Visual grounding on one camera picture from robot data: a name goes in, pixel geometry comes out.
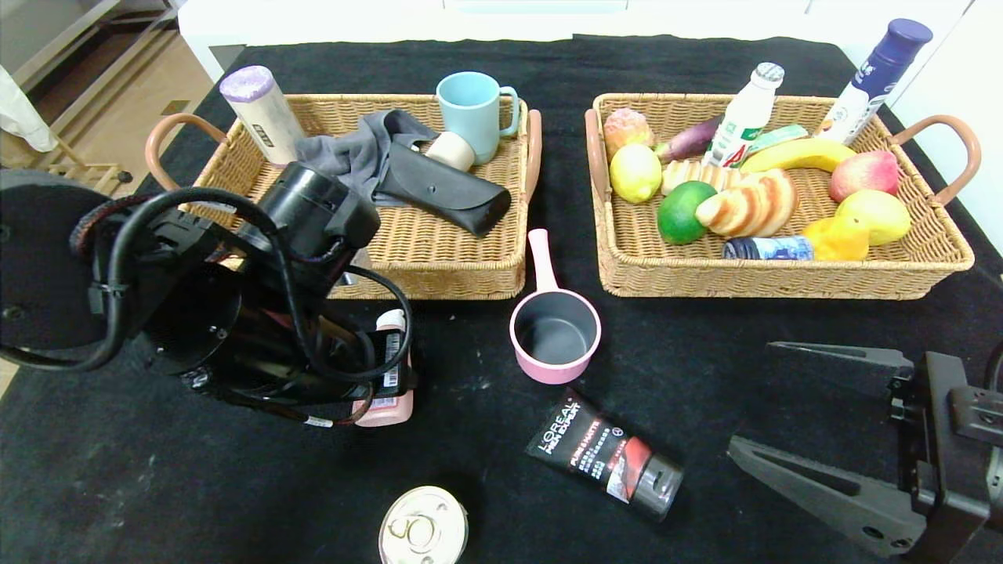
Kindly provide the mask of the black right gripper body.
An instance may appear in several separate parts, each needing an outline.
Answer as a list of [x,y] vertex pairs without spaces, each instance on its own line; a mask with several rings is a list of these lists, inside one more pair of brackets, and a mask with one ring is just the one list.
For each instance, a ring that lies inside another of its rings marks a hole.
[[928,351],[909,392],[903,477],[925,529],[903,559],[950,563],[982,532],[1001,532],[1001,390]]

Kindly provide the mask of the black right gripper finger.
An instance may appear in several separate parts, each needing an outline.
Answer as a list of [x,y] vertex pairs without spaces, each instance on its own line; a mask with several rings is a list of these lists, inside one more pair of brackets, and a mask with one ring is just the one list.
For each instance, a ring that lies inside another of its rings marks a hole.
[[937,559],[925,538],[920,490],[905,471],[892,484],[738,435],[731,436],[727,453],[743,472],[867,552],[885,559]]
[[913,418],[910,398],[916,365],[902,351],[806,342],[768,342],[767,349],[795,365],[799,375],[884,401],[889,420]]

